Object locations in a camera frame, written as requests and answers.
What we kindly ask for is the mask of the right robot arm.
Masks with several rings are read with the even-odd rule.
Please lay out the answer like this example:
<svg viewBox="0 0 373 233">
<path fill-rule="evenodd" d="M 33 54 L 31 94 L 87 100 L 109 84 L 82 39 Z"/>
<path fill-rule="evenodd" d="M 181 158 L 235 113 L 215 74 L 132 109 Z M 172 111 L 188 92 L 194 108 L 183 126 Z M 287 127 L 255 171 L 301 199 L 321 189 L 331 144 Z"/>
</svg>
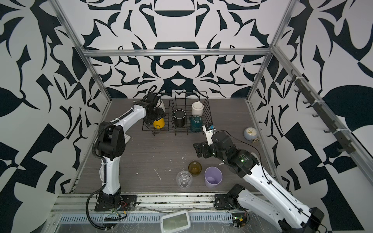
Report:
<svg viewBox="0 0 373 233">
<path fill-rule="evenodd" d="M 198 157 L 215 157 L 234 174 L 257 189 L 266 200 L 236 184 L 228 196 L 242 209 L 254 212 L 283 233 L 318 233 L 324 213 L 292 196 L 262 166 L 260 154 L 238 149 L 227 131 L 206 133 L 207 140 L 193 145 Z"/>
</svg>

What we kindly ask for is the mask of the white rectangular device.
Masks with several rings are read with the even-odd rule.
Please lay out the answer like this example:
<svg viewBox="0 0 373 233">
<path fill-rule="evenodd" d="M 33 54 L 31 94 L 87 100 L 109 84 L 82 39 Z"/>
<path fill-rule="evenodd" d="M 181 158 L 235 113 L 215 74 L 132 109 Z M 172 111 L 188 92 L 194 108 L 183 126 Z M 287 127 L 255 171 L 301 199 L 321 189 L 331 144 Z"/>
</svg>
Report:
<svg viewBox="0 0 373 233">
<path fill-rule="evenodd" d="M 131 139 L 131 137 L 127 134 L 124 135 L 124 138 L 125 138 L 125 144 L 127 144 Z"/>
</svg>

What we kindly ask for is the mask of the small circuit board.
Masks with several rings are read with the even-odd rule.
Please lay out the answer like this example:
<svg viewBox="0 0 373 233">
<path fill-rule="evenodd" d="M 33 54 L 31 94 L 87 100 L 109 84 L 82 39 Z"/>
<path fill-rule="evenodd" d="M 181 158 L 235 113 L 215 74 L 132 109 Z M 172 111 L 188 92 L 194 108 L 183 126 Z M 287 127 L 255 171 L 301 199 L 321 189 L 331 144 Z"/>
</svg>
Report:
<svg viewBox="0 0 373 233">
<path fill-rule="evenodd" d="M 250 216 L 247 212 L 233 212 L 232 213 L 232 225 L 235 228 L 242 228 L 248 224 Z"/>
</svg>

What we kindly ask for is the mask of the black mug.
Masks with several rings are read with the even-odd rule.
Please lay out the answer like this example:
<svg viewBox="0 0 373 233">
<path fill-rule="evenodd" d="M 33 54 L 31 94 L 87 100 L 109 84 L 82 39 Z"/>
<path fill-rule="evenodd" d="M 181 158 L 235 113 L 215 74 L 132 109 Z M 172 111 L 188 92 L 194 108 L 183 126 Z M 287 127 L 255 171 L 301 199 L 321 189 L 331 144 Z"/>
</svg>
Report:
<svg viewBox="0 0 373 233">
<path fill-rule="evenodd" d="M 186 124 L 186 112 L 183 109 L 176 109 L 173 112 L 173 119 L 176 128 L 184 127 Z"/>
</svg>

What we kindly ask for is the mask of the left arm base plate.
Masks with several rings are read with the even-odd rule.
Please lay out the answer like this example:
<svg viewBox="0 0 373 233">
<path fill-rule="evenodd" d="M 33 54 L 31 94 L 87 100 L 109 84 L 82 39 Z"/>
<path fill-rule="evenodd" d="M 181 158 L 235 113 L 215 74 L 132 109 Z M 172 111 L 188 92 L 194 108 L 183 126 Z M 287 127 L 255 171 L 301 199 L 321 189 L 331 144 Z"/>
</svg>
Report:
<svg viewBox="0 0 373 233">
<path fill-rule="evenodd" d="M 137 204 L 137 195 L 106 195 L 102 194 L 98 197 L 95 211 L 105 212 L 115 208 L 118 211 L 127 211 Z"/>
</svg>

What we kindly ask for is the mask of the olive glass cup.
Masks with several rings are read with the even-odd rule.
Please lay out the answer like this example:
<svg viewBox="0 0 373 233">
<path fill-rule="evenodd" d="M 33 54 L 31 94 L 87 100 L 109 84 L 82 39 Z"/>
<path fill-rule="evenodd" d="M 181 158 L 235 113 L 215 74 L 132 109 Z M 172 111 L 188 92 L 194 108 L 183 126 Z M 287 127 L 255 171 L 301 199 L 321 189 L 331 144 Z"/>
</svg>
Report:
<svg viewBox="0 0 373 233">
<path fill-rule="evenodd" d="M 199 176 L 202 171 L 202 165 L 197 161 L 193 161 L 188 165 L 188 171 L 193 177 Z"/>
</svg>

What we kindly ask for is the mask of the dark green mug white inside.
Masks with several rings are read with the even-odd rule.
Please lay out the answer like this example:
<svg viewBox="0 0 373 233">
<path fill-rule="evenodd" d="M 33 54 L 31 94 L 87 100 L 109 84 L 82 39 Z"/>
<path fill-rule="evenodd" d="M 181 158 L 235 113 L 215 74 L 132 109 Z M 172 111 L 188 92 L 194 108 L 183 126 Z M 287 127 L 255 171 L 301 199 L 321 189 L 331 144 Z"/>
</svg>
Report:
<svg viewBox="0 0 373 233">
<path fill-rule="evenodd" d="M 203 119 L 200 116 L 190 116 L 190 131 L 199 133 L 203 131 Z"/>
</svg>

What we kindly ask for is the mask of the white mug red inside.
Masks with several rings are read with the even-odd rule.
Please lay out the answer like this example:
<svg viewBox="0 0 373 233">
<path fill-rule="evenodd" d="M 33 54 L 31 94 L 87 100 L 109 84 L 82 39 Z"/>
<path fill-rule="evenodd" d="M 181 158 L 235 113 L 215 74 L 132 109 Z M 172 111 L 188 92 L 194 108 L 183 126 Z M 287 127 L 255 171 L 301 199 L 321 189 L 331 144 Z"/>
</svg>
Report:
<svg viewBox="0 0 373 233">
<path fill-rule="evenodd" d="M 202 116 L 204 111 L 204 105 L 201 102 L 194 102 L 192 104 L 191 113 L 193 116 Z"/>
</svg>

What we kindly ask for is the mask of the yellow mug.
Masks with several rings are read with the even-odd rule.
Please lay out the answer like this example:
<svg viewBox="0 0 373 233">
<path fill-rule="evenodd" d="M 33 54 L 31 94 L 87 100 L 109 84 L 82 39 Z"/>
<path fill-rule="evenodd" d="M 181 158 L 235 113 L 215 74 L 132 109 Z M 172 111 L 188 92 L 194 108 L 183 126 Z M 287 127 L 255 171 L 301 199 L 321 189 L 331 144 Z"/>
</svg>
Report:
<svg viewBox="0 0 373 233">
<path fill-rule="evenodd" d="M 164 118 L 161 118 L 161 119 L 159 119 L 159 120 L 155 120 L 155 121 L 153 122 L 153 127 L 154 127 L 156 130 L 160 130 L 160 129 L 164 128 L 164 127 L 165 127 L 165 120 L 164 120 Z"/>
</svg>

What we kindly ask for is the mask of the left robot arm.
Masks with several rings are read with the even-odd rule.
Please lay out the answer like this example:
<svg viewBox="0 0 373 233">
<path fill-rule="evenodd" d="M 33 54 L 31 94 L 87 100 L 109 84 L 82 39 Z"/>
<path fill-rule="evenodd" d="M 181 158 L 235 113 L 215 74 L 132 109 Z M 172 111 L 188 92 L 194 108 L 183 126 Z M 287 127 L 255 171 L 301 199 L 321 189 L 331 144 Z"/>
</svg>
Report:
<svg viewBox="0 0 373 233">
<path fill-rule="evenodd" d="M 117 214 L 117 219 L 108 217 L 108 221 L 120 221 L 127 217 L 118 213 L 121 208 L 119 164 L 126 148 L 125 133 L 141 119 L 147 125 L 151 125 L 165 116 L 155 90 L 156 85 L 151 86 L 148 93 L 141 100 L 134 102 L 126 113 L 110 122 L 103 121 L 99 126 L 99 132 L 92 144 L 92 155 L 102 161 L 100 168 L 102 186 L 88 196 L 85 204 L 87 219 L 98 230 L 108 231 L 113 229 L 114 225 L 100 226 L 92 221 L 89 215 L 89 201 L 94 195 L 98 195 L 98 204 L 102 204 L 105 210 Z"/>
</svg>

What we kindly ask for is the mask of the clear glass cup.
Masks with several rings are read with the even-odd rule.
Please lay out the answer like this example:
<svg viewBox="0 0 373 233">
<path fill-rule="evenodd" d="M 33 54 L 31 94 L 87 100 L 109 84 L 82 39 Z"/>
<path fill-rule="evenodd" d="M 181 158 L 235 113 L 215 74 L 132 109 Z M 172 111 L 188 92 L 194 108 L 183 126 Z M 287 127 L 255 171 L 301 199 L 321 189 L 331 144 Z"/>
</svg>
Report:
<svg viewBox="0 0 373 233">
<path fill-rule="evenodd" d="M 189 188 L 192 184 L 192 175 L 190 172 L 183 170 L 178 173 L 176 181 L 180 188 Z"/>
</svg>

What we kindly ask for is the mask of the round grey alarm clock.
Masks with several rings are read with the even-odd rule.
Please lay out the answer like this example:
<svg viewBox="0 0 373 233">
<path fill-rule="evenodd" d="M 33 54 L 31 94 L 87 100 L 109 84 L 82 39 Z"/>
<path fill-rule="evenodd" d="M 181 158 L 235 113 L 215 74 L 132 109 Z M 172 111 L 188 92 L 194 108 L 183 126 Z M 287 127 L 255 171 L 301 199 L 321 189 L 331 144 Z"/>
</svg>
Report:
<svg viewBox="0 0 373 233">
<path fill-rule="evenodd" d="M 243 132 L 243 135 L 246 140 L 251 142 L 256 141 L 259 138 L 258 132 L 254 127 L 246 128 Z"/>
</svg>

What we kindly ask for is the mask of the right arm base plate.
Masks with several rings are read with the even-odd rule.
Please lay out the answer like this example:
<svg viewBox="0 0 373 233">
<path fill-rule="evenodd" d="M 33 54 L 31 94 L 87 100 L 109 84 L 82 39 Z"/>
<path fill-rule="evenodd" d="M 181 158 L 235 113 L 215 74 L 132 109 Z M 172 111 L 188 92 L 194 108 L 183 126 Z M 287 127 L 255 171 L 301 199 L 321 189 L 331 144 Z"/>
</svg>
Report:
<svg viewBox="0 0 373 233">
<path fill-rule="evenodd" d="M 232 194 L 215 194 L 214 195 L 214 208 L 216 210 L 230 210 L 239 209 L 247 210 L 247 208 L 242 207 L 238 202 L 238 195 Z"/>
</svg>

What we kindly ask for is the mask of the cream white mug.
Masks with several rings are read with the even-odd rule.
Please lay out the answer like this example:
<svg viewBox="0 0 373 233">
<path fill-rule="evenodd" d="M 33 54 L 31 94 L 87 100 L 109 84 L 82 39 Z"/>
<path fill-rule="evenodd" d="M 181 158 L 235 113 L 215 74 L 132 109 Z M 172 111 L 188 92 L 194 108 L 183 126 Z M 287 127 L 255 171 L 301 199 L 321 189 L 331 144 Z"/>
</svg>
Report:
<svg viewBox="0 0 373 233">
<path fill-rule="evenodd" d="M 166 112 L 164 103 L 163 103 L 163 101 L 161 99 L 158 100 L 157 108 L 162 109 L 164 112 Z"/>
</svg>

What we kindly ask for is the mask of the black wire dish rack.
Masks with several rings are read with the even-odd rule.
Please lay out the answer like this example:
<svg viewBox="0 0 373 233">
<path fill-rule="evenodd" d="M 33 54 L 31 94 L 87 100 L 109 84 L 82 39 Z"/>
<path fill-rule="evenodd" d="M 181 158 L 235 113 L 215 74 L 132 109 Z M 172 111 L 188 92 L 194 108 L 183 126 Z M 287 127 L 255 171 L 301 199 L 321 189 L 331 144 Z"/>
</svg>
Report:
<svg viewBox="0 0 373 233">
<path fill-rule="evenodd" d="M 164 126 L 142 124 L 142 130 L 161 133 L 203 133 L 204 125 L 213 125 L 208 94 L 205 91 L 157 93 L 165 106 Z"/>
</svg>

